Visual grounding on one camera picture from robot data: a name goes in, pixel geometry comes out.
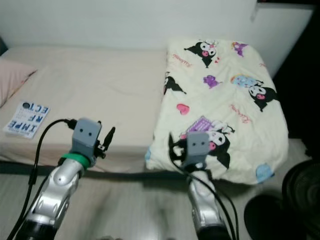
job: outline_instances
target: green ring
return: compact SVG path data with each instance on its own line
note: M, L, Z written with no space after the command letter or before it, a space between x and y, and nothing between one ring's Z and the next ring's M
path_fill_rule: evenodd
M80 154L66 153L62 156L62 158L72 159L72 160L79 162L83 166L84 170L87 170L87 168L90 167L90 163L89 163L88 159L85 156L82 156Z

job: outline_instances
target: white wall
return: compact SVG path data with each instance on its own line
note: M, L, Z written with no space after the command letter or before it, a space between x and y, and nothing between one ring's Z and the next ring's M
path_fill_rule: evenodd
M274 75L312 9L255 0L0 0L0 36L21 45L165 48L169 38L244 41Z

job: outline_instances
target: pink heart print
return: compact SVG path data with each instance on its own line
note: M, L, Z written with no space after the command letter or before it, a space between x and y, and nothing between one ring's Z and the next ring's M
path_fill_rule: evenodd
M176 108L180 111L181 115L187 115L189 113L190 107L182 103L178 104Z

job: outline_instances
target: printed pillowcase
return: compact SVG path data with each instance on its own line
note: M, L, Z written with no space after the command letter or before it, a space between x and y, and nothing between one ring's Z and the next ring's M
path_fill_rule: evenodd
M35 71L32 66L0 58L0 108Z

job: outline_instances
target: floor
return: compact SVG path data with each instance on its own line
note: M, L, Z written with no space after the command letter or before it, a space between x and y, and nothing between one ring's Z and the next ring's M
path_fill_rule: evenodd
M281 196L287 171L307 159L303 143L290 139L288 160L263 184L250 187L216 183L234 201L241 240L251 239L243 221L248 200L262 192ZM5 240L20 213L28 177L2 174L0 183L0 240ZM186 191L183 180L82 178L55 239L95 240L112 236L123 240L197 240ZM225 204L232 213L228 202Z

